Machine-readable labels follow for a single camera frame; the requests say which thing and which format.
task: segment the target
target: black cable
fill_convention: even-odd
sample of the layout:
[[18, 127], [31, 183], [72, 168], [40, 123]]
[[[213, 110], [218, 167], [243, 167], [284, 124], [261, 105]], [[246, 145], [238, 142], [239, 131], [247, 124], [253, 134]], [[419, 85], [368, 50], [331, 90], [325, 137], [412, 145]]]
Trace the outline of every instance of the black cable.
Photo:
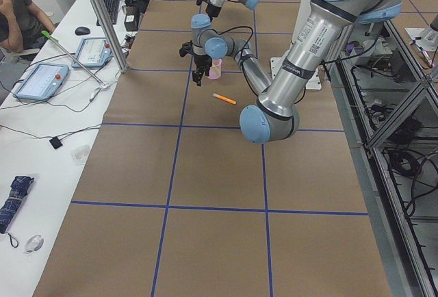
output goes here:
[[384, 76], [384, 77], [388, 77], [388, 78], [396, 78], [396, 77], [397, 77], [397, 75], [386, 75], [386, 74], [384, 74], [384, 73], [381, 73], [380, 71], [377, 71], [377, 70], [371, 69], [371, 68], [369, 68], [369, 67], [367, 67], [367, 66], [356, 65], [356, 67], [359, 68], [359, 69], [366, 69], [366, 70], [368, 70], [368, 71], [370, 71], [370, 72], [372, 72], [372, 73], [376, 73], [377, 75]]
[[349, 59], [354, 59], [355, 57], [362, 56], [363, 54], [365, 54], [365, 53], [367, 53], [368, 51], [370, 51], [374, 46], [376, 46], [377, 41], [378, 41], [378, 37], [379, 37], [379, 36], [377, 36], [376, 40], [371, 44], [371, 46], [368, 47], [366, 50], [364, 50], [362, 53], [358, 53], [358, 54], [355, 54], [355, 55], [351, 55], [351, 56], [348, 56], [348, 57], [344, 57], [344, 58], [342, 58], [342, 59], [336, 59], [336, 60], [331, 60], [331, 61], [325, 61], [325, 63], [326, 63], [326, 64], [330, 64], [330, 63], [335, 63], [335, 62], [342, 62], [342, 61], [346, 61], [346, 60], [349, 60]]
[[370, 109], [369, 109], [369, 107], [366, 105], [365, 100], [363, 99], [362, 91], [361, 91], [361, 88], [360, 88], [360, 86], [359, 86], [359, 82], [357, 81], [357, 77], [356, 77], [356, 75], [355, 75], [355, 68], [356, 68], [356, 67], [352, 66], [351, 69], [350, 69], [350, 73], [351, 73], [351, 75], [352, 75], [352, 77], [353, 77], [353, 80], [355, 81], [355, 88], [356, 88], [357, 94], [358, 94], [358, 96], [359, 96], [359, 98], [360, 98], [360, 100], [361, 100], [361, 103], [362, 103], [362, 106], [363, 106], [363, 110], [364, 110], [364, 112], [365, 112], [365, 115], [368, 117], [368, 122], [369, 122], [371, 128], [375, 131], [375, 130], [377, 130], [377, 126], [376, 126], [376, 124], [372, 121], [372, 114], [370, 113]]
[[[107, 65], [108, 63], [109, 63], [109, 61], [106, 62], [106, 63], [104, 63], [104, 65], [101, 66], [99, 69], [97, 69], [97, 70], [94, 72], [94, 74], [97, 74], [100, 70], [102, 70], [103, 68], [105, 68], [106, 65]], [[35, 104], [47, 103], [47, 104], [49, 104], [49, 105], [51, 105], [51, 106], [54, 106], [54, 107], [61, 107], [61, 106], [66, 107], [67, 109], [69, 109], [69, 110], [71, 110], [71, 111], [73, 111], [73, 112], [76, 112], [76, 113], [82, 112], [82, 111], [84, 111], [84, 110], [85, 110], [85, 109], [91, 104], [92, 101], [88, 102], [88, 104], [87, 104], [83, 109], [81, 109], [81, 110], [75, 110], [75, 109], [73, 109], [73, 108], [71, 108], [71, 107], [69, 107], [69, 106], [67, 106], [67, 105], [62, 105], [62, 104], [52, 104], [52, 103], [49, 102], [49, 100], [52, 99], [52, 98], [54, 98], [54, 97], [57, 96], [57, 95], [60, 95], [60, 94], [66, 92], [66, 91], [68, 91], [68, 90], [71, 90], [72, 88], [76, 88], [77, 86], [79, 86], [79, 85], [81, 85], [81, 84], [87, 82], [87, 80], [89, 80], [90, 78], [91, 78], [91, 76], [89, 76], [87, 79], [85, 79], [85, 80], [83, 80], [83, 81], [80, 81], [80, 82], [77, 83], [76, 85], [71, 86], [71, 87], [69, 87], [69, 88], [66, 88], [65, 90], [62, 90], [61, 92], [59, 92], [59, 93], [57, 93], [57, 94], [54, 94], [54, 95], [52, 95], [52, 96], [50, 96], [49, 98], [44, 99], [44, 100], [32, 101], [32, 102], [26, 102], [26, 103], [25, 103], [25, 102], [23, 102], [22, 100], [20, 100], [19, 98], [17, 98], [17, 100], [20, 101], [21, 104], [19, 104], [19, 105], [13, 105], [12, 107], [2, 107], [2, 108], [0, 108], [0, 110], [13, 109], [13, 108], [15, 108], [15, 107], [24, 107], [24, 106], [26, 106], [26, 105], [35, 105]], [[1, 87], [3, 87], [7, 92], [12, 93], [12, 91], [10, 91], [10, 90], [8, 90], [8, 89], [5, 88], [5, 86], [1, 83], [1, 81], [0, 81], [0, 85], [1, 85]]]
[[92, 129], [98, 129], [99, 128], [98, 126], [100, 126], [100, 125], [101, 124], [89, 126], [89, 127], [83, 128], [83, 129], [78, 129], [77, 131], [68, 131], [66, 133], [62, 133], [62, 134], [59, 134], [57, 136], [49, 136], [49, 135], [47, 135], [47, 136], [37, 136], [37, 135], [34, 135], [32, 133], [27, 133], [25, 131], [19, 131], [18, 129], [14, 129], [14, 128], [11, 128], [11, 127], [8, 127], [8, 126], [5, 126], [5, 125], [0, 125], [0, 127], [9, 129], [10, 131], [15, 131], [16, 133], [21, 133], [21, 134], [24, 134], [24, 135], [31, 136], [31, 137], [33, 137], [33, 138], [35, 138], [37, 140], [43, 140], [43, 139], [46, 139], [46, 138], [56, 138], [56, 137], [60, 137], [60, 136], [63, 136], [63, 135], [67, 135], [67, 136], [63, 137], [63, 138], [67, 138], [68, 136], [72, 136], [73, 134], [80, 133], [82, 131], [89, 131], [89, 130], [92, 130]]
[[437, 56], [437, 52], [438, 52], [438, 45], [437, 45], [437, 48], [435, 49], [435, 52], [433, 52], [433, 56], [432, 56], [432, 66], [433, 66], [433, 62], [435, 61], [435, 56]]
[[409, 152], [403, 150], [388, 150], [391, 167], [404, 177], [414, 177], [420, 170], [420, 163]]
[[302, 95], [301, 95], [300, 99], [298, 101], [296, 101], [294, 104], [300, 103], [304, 99], [305, 95], [306, 95], [306, 86], [304, 86], [304, 89], [302, 90]]
[[329, 70], [328, 70], [328, 68], [327, 68], [327, 66], [326, 66], [326, 62], [325, 62], [324, 60], [322, 60], [322, 61], [321, 61], [321, 64], [322, 64], [322, 67], [324, 68], [324, 71], [325, 71], [326, 74], [327, 74], [327, 79], [328, 79], [328, 81], [331, 81], [330, 73], [329, 73]]
[[409, 209], [410, 206], [412, 206], [412, 210], [408, 213], [408, 217], [412, 217], [412, 215], [415, 213], [416, 210], [416, 204], [415, 204], [415, 184], [417, 183], [417, 179], [418, 176], [420, 175], [422, 168], [424, 166], [424, 164], [428, 161], [428, 158], [425, 157], [422, 162], [420, 163], [420, 169], [418, 170], [418, 172], [415, 174], [413, 180], [412, 180], [412, 184], [411, 184], [411, 201], [409, 201], [409, 203], [406, 206], [406, 210]]
[[48, 57], [48, 58], [43, 59], [43, 60], [39, 60], [39, 61], [37, 61], [37, 62], [33, 62], [33, 63], [31, 63], [29, 66], [27, 66], [25, 72], [28, 71], [29, 68], [30, 68], [31, 66], [34, 66], [35, 64], [38, 64], [38, 63], [41, 63], [41, 62], [44, 62], [44, 61], [48, 61], [48, 60], [52, 60], [52, 59], [55, 59], [55, 58], [57, 58], [57, 57], [62, 57], [62, 56], [67, 56], [67, 54], [59, 54], [59, 55], [55, 55], [55, 56], [52, 56], [52, 57]]
[[413, 140], [418, 140], [418, 141], [438, 141], [438, 137], [427, 137], [427, 136], [414, 136], [412, 138]]
[[415, 201], [416, 201], [418, 198], [421, 198], [421, 197], [423, 197], [423, 196], [427, 196], [427, 195], [429, 195], [429, 194], [431, 194], [432, 192], [435, 192], [435, 191], [437, 191], [437, 190], [438, 190], [438, 183], [437, 183], [437, 186], [435, 186], [435, 187], [432, 186], [432, 189], [430, 189], [429, 191], [427, 191], [427, 192], [425, 192], [425, 193], [418, 194], [417, 196], [415, 196], [411, 201], [409, 201], [409, 202], [407, 203], [406, 208], [408, 209], [408, 208], [412, 205], [412, 206], [413, 206], [413, 212], [415, 212], [415, 207], [414, 207]]

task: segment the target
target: small white object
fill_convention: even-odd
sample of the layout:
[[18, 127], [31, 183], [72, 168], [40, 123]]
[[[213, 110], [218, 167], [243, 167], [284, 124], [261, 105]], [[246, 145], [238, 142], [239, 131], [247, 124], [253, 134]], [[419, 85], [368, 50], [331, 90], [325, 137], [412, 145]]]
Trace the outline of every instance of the small white object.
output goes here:
[[71, 151], [71, 157], [73, 158], [73, 162], [77, 165], [85, 165], [89, 154], [90, 154], [89, 145], [83, 145]]
[[34, 235], [25, 245], [25, 254], [30, 254], [41, 249], [44, 244], [44, 238], [41, 235]]
[[438, 32], [433, 31], [430, 29], [430, 32], [435, 32], [436, 37], [434, 38], [434, 34], [431, 34], [430, 36], [427, 36], [428, 28], [405, 28], [406, 32], [408, 33], [409, 37], [412, 40], [415, 40], [417, 37], [422, 37], [422, 34], [425, 36], [422, 39], [416, 40], [415, 43], [418, 47], [423, 48], [425, 51], [428, 52], [435, 52], [435, 49], [437, 49], [438, 46]]

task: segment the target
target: folded umbrella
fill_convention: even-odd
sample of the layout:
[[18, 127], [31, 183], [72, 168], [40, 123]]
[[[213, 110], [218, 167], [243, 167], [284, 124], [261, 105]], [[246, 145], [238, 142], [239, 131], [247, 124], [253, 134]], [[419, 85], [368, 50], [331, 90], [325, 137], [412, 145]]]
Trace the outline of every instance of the folded umbrella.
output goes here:
[[18, 240], [12, 237], [10, 233], [6, 232], [6, 229], [14, 218], [18, 208], [20, 208], [24, 197], [27, 196], [27, 191], [33, 182], [33, 177], [15, 176], [15, 180], [11, 184], [9, 198], [6, 200], [5, 205], [0, 209], [0, 233], [7, 233], [9, 235], [11, 245], [14, 248], [18, 247]]

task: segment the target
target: grid line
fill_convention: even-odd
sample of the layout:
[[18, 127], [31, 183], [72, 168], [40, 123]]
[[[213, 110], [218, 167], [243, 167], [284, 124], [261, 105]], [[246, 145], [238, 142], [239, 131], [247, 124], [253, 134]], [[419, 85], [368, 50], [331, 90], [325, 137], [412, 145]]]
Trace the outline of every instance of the grid line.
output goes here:
[[274, 297], [274, 283], [272, 279], [272, 253], [271, 253], [271, 236], [269, 225], [269, 202], [268, 202], [268, 182], [266, 179], [266, 158], [265, 145], [261, 145], [261, 167], [263, 170], [263, 193], [265, 196], [265, 221], [266, 221], [266, 247], [268, 249], [268, 279], [269, 279], [269, 295]]
[[297, 214], [297, 215], [319, 215], [319, 216], [368, 216], [362, 211], [318, 211], [318, 210], [289, 210], [289, 209], [253, 209], [253, 208], [232, 208], [232, 207], [202, 207], [183, 205], [152, 205], [142, 203], [109, 203], [101, 201], [73, 200], [75, 205], [89, 205], [102, 207], [132, 207], [132, 208], [158, 208], [158, 209], [180, 209], [197, 211], [230, 211], [238, 213], [263, 213], [263, 214]]
[[179, 144], [181, 142], [181, 132], [183, 131], [183, 120], [184, 120], [185, 104], [187, 103], [187, 96], [188, 96], [188, 90], [189, 90], [189, 85], [190, 85], [190, 71], [192, 70], [192, 65], [193, 65], [193, 58], [190, 60], [189, 74], [187, 76], [187, 83], [185, 85], [185, 95], [184, 95], [184, 102], [183, 102], [183, 110], [181, 111], [181, 119], [180, 119], [180, 122], [179, 122], [177, 145], [175, 147], [175, 155], [174, 155], [174, 158], [173, 158], [172, 174], [170, 175], [169, 190], [168, 190], [168, 195], [167, 195], [167, 200], [166, 200], [166, 208], [165, 208], [165, 211], [164, 211], [164, 219], [163, 219], [162, 232], [161, 232], [160, 239], [159, 239], [159, 246], [158, 246], [158, 253], [157, 253], [157, 262], [155, 264], [155, 272], [154, 272], [154, 277], [153, 277], [151, 297], [155, 296], [155, 290], [157, 288], [159, 263], [160, 263], [160, 260], [161, 260], [161, 254], [162, 254], [163, 243], [164, 243], [164, 234], [166, 232], [167, 217], [168, 217], [168, 212], [169, 212], [169, 209], [170, 209], [169, 208], [170, 198], [172, 196], [173, 179], [175, 177], [175, 168], [177, 167]]
[[[146, 124], [138, 122], [102, 122], [102, 125], [107, 126], [140, 126], [140, 127], [170, 127], [170, 128], [199, 128], [199, 129], [240, 129], [233, 126], [202, 126], [202, 125], [167, 125], [167, 124]], [[316, 133], [344, 133], [342, 129], [317, 129], [317, 128], [298, 128], [301, 132], [316, 132]]]
[[424, 18], [423, 14], [418, 10], [417, 6], [415, 6], [415, 4], [412, 2], [412, 0], [408, 0], [408, 1], [409, 1], [409, 3], [412, 4], [413, 8], [415, 8], [415, 11], [417, 11], [417, 13], [422, 17], [424, 22], [427, 24], [427, 20]]

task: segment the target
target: metal pole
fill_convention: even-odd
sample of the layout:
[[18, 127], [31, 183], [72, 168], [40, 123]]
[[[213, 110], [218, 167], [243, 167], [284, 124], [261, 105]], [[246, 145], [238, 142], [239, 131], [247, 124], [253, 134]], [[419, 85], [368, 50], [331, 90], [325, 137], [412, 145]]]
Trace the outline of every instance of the metal pole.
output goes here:
[[81, 62], [78, 61], [77, 58], [75, 58], [73, 55], [71, 55], [55, 38], [50, 36], [50, 34], [46, 31], [43, 31], [42, 34], [44, 34], [48, 39], [50, 39], [56, 46], [58, 46], [70, 59], [72, 59], [74, 62], [78, 63], [78, 65], [83, 68], [91, 77], [93, 77], [102, 88], [108, 87], [106, 83], [104, 83], [99, 77], [97, 77], [94, 73], [90, 71], [89, 68], [84, 66]]
[[427, 81], [417, 81], [411, 91], [403, 98], [397, 108], [391, 112], [368, 142], [369, 148], [379, 147], [412, 112], [417, 109], [427, 93]]
[[107, 41], [111, 47], [112, 53], [114, 54], [114, 57], [117, 61], [117, 65], [120, 68], [121, 73], [125, 73], [128, 69], [128, 65], [122, 53], [122, 49], [118, 42], [116, 32], [114, 31], [114, 28], [112, 26], [110, 16], [105, 7], [105, 4], [103, 0], [90, 0], [90, 3], [94, 9], [94, 12], [97, 15], [97, 18], [99, 19], [103, 33], [105, 34], [105, 37], [107, 38]]

